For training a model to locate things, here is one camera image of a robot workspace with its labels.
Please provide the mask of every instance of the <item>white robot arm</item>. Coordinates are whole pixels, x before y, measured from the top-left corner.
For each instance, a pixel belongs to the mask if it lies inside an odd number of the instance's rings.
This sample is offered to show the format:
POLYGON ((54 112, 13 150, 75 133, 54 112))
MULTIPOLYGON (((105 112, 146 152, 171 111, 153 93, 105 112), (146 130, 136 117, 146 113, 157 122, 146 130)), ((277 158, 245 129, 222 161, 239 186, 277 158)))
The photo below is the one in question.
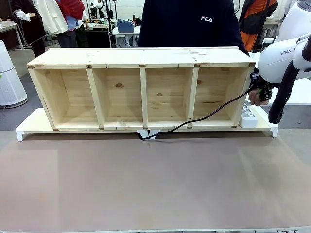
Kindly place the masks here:
POLYGON ((303 56, 307 46, 311 47, 311 0, 300 0, 284 19, 275 42, 261 53, 258 62, 261 77, 270 83, 280 83, 292 61, 299 69, 296 79, 310 78, 311 61, 303 56))

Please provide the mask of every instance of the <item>hole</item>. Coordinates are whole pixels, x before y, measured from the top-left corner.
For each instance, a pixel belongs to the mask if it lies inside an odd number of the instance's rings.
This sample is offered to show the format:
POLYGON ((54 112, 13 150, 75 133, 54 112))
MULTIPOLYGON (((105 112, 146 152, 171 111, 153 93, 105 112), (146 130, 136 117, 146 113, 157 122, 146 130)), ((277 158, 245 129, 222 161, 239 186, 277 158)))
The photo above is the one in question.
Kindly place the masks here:
POLYGON ((244 117, 244 118, 249 118, 249 114, 243 113, 243 114, 242 114, 242 117, 244 117))

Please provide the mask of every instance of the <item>wooden top panel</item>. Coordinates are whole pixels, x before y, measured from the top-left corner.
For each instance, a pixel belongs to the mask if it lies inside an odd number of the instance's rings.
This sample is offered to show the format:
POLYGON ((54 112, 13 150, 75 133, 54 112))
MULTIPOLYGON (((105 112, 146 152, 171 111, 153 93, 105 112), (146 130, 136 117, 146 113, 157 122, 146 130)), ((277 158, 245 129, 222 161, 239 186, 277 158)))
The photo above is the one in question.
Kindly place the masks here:
POLYGON ((29 68, 248 67, 238 47, 49 49, 29 68))

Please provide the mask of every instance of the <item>white jacket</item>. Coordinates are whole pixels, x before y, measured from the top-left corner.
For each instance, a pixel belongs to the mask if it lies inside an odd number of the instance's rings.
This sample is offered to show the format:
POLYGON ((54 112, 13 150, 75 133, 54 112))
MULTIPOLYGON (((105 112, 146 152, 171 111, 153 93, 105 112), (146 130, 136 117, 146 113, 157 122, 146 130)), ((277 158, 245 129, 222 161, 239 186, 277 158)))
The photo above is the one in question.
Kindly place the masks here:
POLYGON ((34 0, 43 25, 50 34, 60 34, 68 30, 66 20, 55 0, 34 0))

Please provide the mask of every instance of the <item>white wall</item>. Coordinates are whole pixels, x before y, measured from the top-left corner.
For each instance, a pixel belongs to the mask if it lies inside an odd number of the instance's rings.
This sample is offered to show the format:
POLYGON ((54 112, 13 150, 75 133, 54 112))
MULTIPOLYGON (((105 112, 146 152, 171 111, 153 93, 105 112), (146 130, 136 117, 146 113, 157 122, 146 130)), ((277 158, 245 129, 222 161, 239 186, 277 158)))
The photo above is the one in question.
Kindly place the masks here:
MULTIPOLYGON (((87 0, 87 1, 88 1, 88 5, 90 5, 93 2, 93 0, 87 0)), ((233 0, 233 1, 235 5, 237 5, 239 2, 239 0, 233 0)), ((279 18, 283 18, 284 4, 286 3, 286 0, 277 0, 277 1, 278 1, 278 8, 273 13, 273 15, 275 16, 276 19, 279 19, 279 18)), ((141 17, 144 3, 145 3, 145 0, 117 0, 116 4, 117 4, 118 18, 127 20, 130 18, 133 18, 133 15, 135 15, 136 17, 141 17)), ((112 0, 111 0, 111 4, 112 4, 111 8, 114 12, 115 11, 114 2, 112 0)), ((240 7, 240 11, 237 13, 237 17, 240 17, 243 4, 244 4, 244 0, 241 0, 241 7, 240 7)))

